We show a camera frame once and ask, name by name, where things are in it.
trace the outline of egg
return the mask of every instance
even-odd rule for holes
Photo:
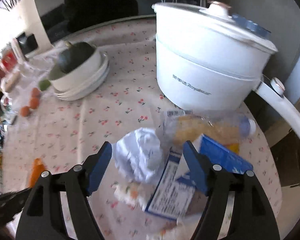
[[[28,106],[24,106],[23,108],[20,109],[20,115],[23,117],[26,117],[30,114],[30,109]]]
[[[31,97],[33,97],[33,98],[40,97],[40,94],[41,94],[41,92],[37,88],[33,88],[32,91],[31,91]]]
[[[39,98],[31,98],[29,105],[31,109],[37,109],[40,104]]]

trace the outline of tablecloth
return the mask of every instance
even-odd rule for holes
[[[4,191],[20,190],[36,157],[42,158],[52,173],[68,171],[97,153],[104,141],[114,143],[139,127],[157,128],[160,114],[175,109],[156,81],[156,25],[141,19],[91,29],[69,41],[87,41],[100,46],[110,58],[110,73],[103,85],[83,99],[65,102],[50,88],[40,107],[30,117],[18,118],[8,127],[3,149]],[[35,57],[33,64],[53,65],[55,52]],[[253,118],[245,104],[239,108]],[[282,202],[278,172],[268,143],[259,127],[254,136],[240,145],[240,155],[254,166],[275,216]],[[111,184],[124,181],[111,160],[99,186],[89,199],[96,221],[106,240],[145,239],[171,222],[119,203]],[[70,237],[75,238],[65,196],[63,211]]]

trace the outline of pot lid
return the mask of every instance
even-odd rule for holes
[[[168,13],[174,14],[171,16],[180,18],[180,22],[183,21],[183,24],[184,21],[187,21],[191,24],[191,28],[194,28],[195,25],[202,26],[267,53],[273,54],[278,51],[276,46],[266,39],[266,36],[257,36],[251,32],[251,29],[234,21],[228,14],[228,10],[231,8],[229,5],[211,0],[208,2],[210,3],[209,8],[183,3],[156,3],[152,8],[155,13],[164,10],[166,16]],[[174,19],[173,24],[178,24],[178,22]]]

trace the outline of white appliance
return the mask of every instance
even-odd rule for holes
[[[235,110],[255,91],[300,138],[300,113],[274,78],[264,83],[263,68],[275,45],[235,24],[229,6],[212,1],[203,8],[157,3],[157,80],[165,96],[182,109]]]

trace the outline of cherry print tablecloth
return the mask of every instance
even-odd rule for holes
[[[114,143],[131,130],[159,126],[160,112],[176,106],[157,85],[155,30],[154,19],[141,19],[91,29],[68,39],[100,46],[109,56],[110,73],[99,89],[77,101],[60,101],[50,88],[30,117],[19,118],[8,127],[3,156],[6,192],[26,186],[28,171],[36,157],[41,157],[52,173],[68,171],[88,155],[97,153],[105,140]],[[35,57],[32,64],[49,70],[55,51]],[[244,104],[239,111],[253,118]],[[255,136],[240,145],[240,155],[253,164],[277,216],[282,201],[281,186],[259,127]],[[141,240],[170,223],[118,203],[111,188],[114,181],[123,179],[111,160],[99,190],[89,199],[105,239]],[[69,236],[75,238],[64,195],[62,203]]]

